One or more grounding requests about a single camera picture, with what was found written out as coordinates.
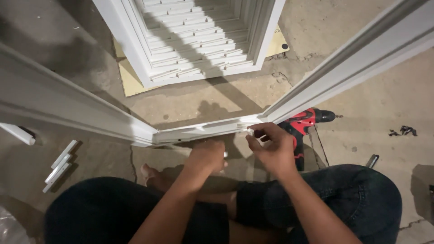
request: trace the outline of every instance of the dark jeans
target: dark jeans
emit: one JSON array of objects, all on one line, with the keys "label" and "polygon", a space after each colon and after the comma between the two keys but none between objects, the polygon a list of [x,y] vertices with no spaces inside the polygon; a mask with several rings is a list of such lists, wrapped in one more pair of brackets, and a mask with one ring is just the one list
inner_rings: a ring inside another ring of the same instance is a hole
[{"label": "dark jeans", "polygon": [[[363,243],[395,243],[402,202],[387,177],[358,165],[332,166],[302,176]],[[161,196],[120,178],[82,181],[62,193],[47,210],[46,243],[127,243]],[[294,227],[284,243],[308,243],[291,200],[277,181],[240,182],[236,221],[257,228]],[[183,243],[228,240],[226,206],[198,202]]]}]

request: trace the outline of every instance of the hand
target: hand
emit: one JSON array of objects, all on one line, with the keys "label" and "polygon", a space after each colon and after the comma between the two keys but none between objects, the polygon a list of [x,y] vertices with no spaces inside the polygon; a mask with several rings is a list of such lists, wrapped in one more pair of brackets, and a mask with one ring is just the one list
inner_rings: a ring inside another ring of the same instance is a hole
[{"label": "hand", "polygon": [[209,139],[197,144],[190,153],[185,168],[195,173],[217,173],[223,170],[227,163],[224,160],[224,143]]},{"label": "hand", "polygon": [[[249,148],[268,172],[279,180],[286,178],[288,174],[297,173],[294,158],[294,139],[291,134],[271,122],[252,125],[248,128],[255,131],[254,137],[246,136]],[[262,142],[270,140],[271,144],[265,148],[261,146],[256,138],[261,138]]]}]

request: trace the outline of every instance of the red drill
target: red drill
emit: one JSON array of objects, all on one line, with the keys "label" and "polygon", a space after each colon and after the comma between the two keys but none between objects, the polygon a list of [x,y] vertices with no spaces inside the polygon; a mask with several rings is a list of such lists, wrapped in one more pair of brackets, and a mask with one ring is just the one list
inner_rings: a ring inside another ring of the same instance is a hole
[{"label": "red drill", "polygon": [[336,117],[340,118],[342,116],[336,116],[335,113],[328,110],[309,108],[278,124],[278,126],[294,136],[294,156],[299,171],[304,170],[303,136],[308,134],[307,129],[315,123],[333,121]]}]

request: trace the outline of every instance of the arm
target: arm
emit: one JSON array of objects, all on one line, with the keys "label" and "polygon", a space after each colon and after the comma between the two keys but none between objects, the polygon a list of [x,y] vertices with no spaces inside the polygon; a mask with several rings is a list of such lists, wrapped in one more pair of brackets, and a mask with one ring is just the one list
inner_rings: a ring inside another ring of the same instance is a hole
[{"label": "arm", "polygon": [[265,168],[285,188],[294,204],[297,217],[312,244],[361,244],[353,232],[318,197],[297,171],[294,159],[293,136],[274,123],[250,126],[255,137],[269,147],[262,147],[255,137],[247,136],[249,147]]},{"label": "arm", "polygon": [[170,189],[129,244],[181,243],[197,193],[212,172],[224,167],[224,143],[207,141],[195,147]]}]

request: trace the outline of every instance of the white vinyl frame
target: white vinyl frame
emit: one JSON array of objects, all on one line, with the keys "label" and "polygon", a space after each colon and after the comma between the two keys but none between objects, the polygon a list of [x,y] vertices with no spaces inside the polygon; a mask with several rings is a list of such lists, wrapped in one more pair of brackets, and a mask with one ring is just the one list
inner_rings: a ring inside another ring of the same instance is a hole
[{"label": "white vinyl frame", "polygon": [[434,46],[434,0],[398,0],[260,114],[158,131],[0,45],[0,122],[43,121],[150,146],[279,123]]},{"label": "white vinyl frame", "polygon": [[267,23],[265,25],[254,24],[253,28],[249,29],[251,39],[248,55],[253,60],[252,66],[153,82],[149,76],[154,67],[149,59],[151,49],[146,38],[148,30],[140,13],[141,7],[138,6],[141,0],[137,2],[136,0],[93,0],[145,88],[261,70],[285,0],[228,0],[228,3],[233,6],[235,16],[241,18],[245,16],[241,5],[243,2],[249,5],[249,1],[256,1],[260,4],[257,8],[259,11],[255,13],[255,20]]}]

